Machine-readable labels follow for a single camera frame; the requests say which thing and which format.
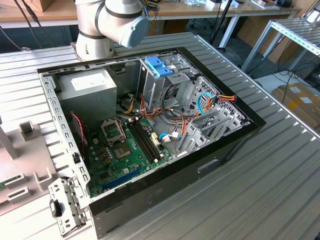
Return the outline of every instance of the metal case frame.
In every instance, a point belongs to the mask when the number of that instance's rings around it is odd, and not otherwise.
[[[74,72],[88,69],[90,66],[101,67],[106,64],[105,62],[111,61],[118,63],[121,62],[122,59],[132,59],[133,61],[136,61],[144,56],[161,55],[173,51],[181,54],[190,61],[192,65],[221,90],[222,93],[228,96],[234,95],[234,92],[231,89],[220,81],[184,47],[148,51],[142,52],[141,54],[131,54],[105,60],[80,62],[59,66],[58,68],[43,68],[39,69],[38,73],[42,78],[47,78],[49,80],[51,78],[48,77],[60,75],[61,69],[63,69],[64,74],[68,74],[70,71]],[[54,95],[52,95],[52,85],[49,81],[45,80],[42,80],[41,83],[45,90],[47,101],[49,102],[54,123],[58,126],[57,131],[60,136],[65,136],[65,133],[70,131],[70,129],[63,113],[57,112],[57,109],[59,110],[61,107],[59,108],[59,101],[56,101]],[[206,143],[205,146],[201,148],[201,151],[185,155],[182,159],[168,164],[145,177],[115,189],[107,196],[101,197],[95,201],[91,200],[88,206],[98,239],[177,193],[181,189],[194,183],[196,180],[204,177],[206,174],[212,172],[218,165],[224,164],[230,160],[248,139],[255,135],[266,124],[266,122],[241,99],[237,99],[235,105],[250,119],[250,124],[220,138],[214,143]],[[65,140],[69,145],[69,153],[79,153],[76,144],[73,142],[74,140]],[[70,155],[69,163],[72,169],[77,173],[77,176],[83,176],[82,178],[79,178],[78,181],[81,185],[85,186],[90,180],[90,176],[83,170],[85,164],[82,159],[76,162]],[[82,198],[81,196],[79,196],[78,201],[80,206],[85,206],[88,203],[85,198]]]

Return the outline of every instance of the desk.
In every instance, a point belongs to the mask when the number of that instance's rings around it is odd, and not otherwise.
[[[120,226],[108,240],[312,240],[320,229],[320,136],[227,58],[190,32],[146,37],[120,56],[186,47],[266,125],[237,155],[206,177]],[[7,132],[39,124],[57,174],[69,171],[38,68],[76,63],[70,46],[0,54],[0,114]],[[2,236],[59,240],[45,195],[0,216]],[[89,223],[69,240],[96,239]]]
[[[24,28],[27,23],[21,12],[16,7],[3,6],[0,9],[0,23],[3,28]],[[298,11],[298,7],[283,8],[280,10],[264,10],[250,1],[240,4],[238,8],[230,9],[227,17],[232,17],[228,28],[223,36],[219,47],[224,48],[233,32],[240,17],[244,16],[271,16],[271,15],[289,15],[288,19],[292,19]],[[77,25],[77,10],[73,0],[55,0],[45,12],[36,12],[43,26],[61,26],[61,25]],[[157,20],[173,20],[173,19],[201,19],[215,18],[218,14],[218,8],[212,9],[206,4],[200,6],[188,6],[184,2],[161,2],[158,4]],[[149,11],[150,19],[153,20],[154,13]],[[35,22],[31,22],[32,26],[37,27]]]

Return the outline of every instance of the aluminum extrusion table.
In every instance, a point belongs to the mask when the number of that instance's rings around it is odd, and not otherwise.
[[[252,60],[256,56],[258,50],[263,44],[264,40],[268,36],[270,29],[273,28],[278,31],[277,35],[269,45],[268,49],[265,51],[264,56],[267,56],[270,51],[275,47],[281,35],[288,37],[289,39],[295,41],[297,44],[304,48],[303,52],[290,66],[289,70],[292,70],[297,63],[301,60],[307,51],[312,52],[316,56],[320,54],[320,26],[310,23],[305,19],[283,19],[283,20],[270,20],[264,31],[262,32],[260,38],[254,45],[252,51],[247,57],[246,61],[242,66],[242,71],[246,71],[250,66]]]
[[[117,46],[123,56],[186,47],[266,126],[227,164],[108,234],[108,240],[312,240],[320,230],[320,137],[201,37],[177,33]],[[39,124],[59,176],[69,171],[36,69],[77,62],[71,47],[0,55],[0,114],[7,132]],[[60,239],[45,195],[0,216],[5,239]],[[69,238],[95,239],[87,224]]]

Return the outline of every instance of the ram slot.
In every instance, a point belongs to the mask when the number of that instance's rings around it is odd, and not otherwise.
[[[133,134],[134,139],[139,144],[143,153],[146,155],[149,163],[153,163],[156,159],[159,160],[160,155],[157,149],[155,148],[151,140],[148,138],[141,125],[139,123],[133,123],[132,125],[129,125],[128,128],[130,132]]]
[[[153,156],[156,158],[156,159],[160,159],[160,155],[158,153],[158,150],[156,149],[155,145],[153,144],[153,142],[150,140],[150,138],[147,136],[146,132],[144,131],[144,129],[142,128],[142,126],[140,125],[140,123],[137,123],[136,124],[136,129],[137,129],[137,132],[140,134],[140,136],[142,136],[145,140],[146,140],[146,143],[148,144],[149,148],[151,149],[152,153],[153,153]]]

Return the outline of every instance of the green motherboard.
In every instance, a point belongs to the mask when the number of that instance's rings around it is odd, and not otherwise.
[[[154,132],[148,120],[142,118],[137,124],[147,132],[152,142],[151,134]],[[88,147],[85,150],[84,161],[91,177],[88,183],[91,197],[96,197],[107,189],[116,187],[172,159],[169,151],[160,144],[153,146],[161,157],[156,161],[150,161],[141,148],[142,142],[138,139],[137,132],[133,131],[129,124],[125,123],[122,126],[126,139],[123,142],[116,141],[112,146],[108,145],[101,128],[85,136]],[[109,130],[116,135],[116,129]]]
[[[10,183],[13,180],[16,180],[17,178],[19,178],[20,176],[14,176],[12,178],[9,178],[5,181],[0,182],[0,191],[6,188],[6,183]]]

